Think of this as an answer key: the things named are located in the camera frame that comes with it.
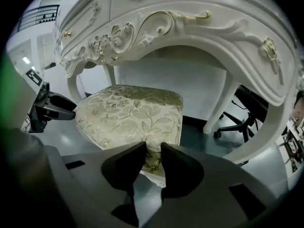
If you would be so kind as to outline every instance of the floral fabric cushion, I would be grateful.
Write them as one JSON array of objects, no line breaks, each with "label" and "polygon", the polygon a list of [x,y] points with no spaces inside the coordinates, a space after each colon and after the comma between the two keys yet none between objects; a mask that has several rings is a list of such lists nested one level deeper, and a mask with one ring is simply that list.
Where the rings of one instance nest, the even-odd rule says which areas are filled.
[{"label": "floral fabric cushion", "polygon": [[79,131],[101,149],[147,143],[143,171],[164,177],[160,144],[179,144],[182,97],[172,91],[116,85],[83,100],[76,109]]}]

